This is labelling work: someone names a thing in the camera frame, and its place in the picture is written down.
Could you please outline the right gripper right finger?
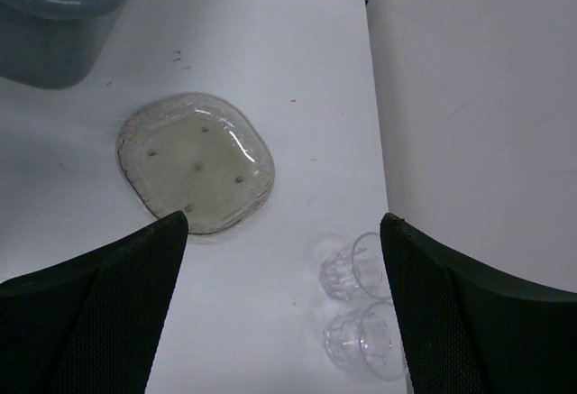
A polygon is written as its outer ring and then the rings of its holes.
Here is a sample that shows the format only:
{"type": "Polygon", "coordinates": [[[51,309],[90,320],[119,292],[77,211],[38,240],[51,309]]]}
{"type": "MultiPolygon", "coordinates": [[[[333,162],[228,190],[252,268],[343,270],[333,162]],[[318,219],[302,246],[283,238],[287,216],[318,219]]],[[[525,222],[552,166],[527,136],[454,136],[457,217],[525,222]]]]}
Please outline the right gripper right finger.
{"type": "Polygon", "coordinates": [[[387,213],[380,241],[415,393],[574,393],[576,295],[476,261],[387,213]]]}

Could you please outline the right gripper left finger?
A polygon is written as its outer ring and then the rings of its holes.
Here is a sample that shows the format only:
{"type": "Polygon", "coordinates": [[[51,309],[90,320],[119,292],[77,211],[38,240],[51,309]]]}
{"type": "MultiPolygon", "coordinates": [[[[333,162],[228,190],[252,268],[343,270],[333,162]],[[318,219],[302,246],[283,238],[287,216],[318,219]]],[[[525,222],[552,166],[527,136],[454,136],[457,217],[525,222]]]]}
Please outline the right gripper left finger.
{"type": "Polygon", "coordinates": [[[188,238],[177,211],[1,284],[3,393],[143,393],[188,238]]]}

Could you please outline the clear glass plate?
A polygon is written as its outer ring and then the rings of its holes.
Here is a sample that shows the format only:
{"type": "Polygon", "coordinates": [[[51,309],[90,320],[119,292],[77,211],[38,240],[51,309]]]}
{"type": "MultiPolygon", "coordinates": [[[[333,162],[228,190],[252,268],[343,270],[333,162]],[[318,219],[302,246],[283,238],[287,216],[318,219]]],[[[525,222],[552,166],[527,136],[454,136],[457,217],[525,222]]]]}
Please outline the clear glass plate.
{"type": "Polygon", "coordinates": [[[275,182],[270,150],[245,114],[202,92],[167,96],[129,115],[116,158],[151,214],[181,211],[195,236],[221,234],[248,218],[275,182]]]}

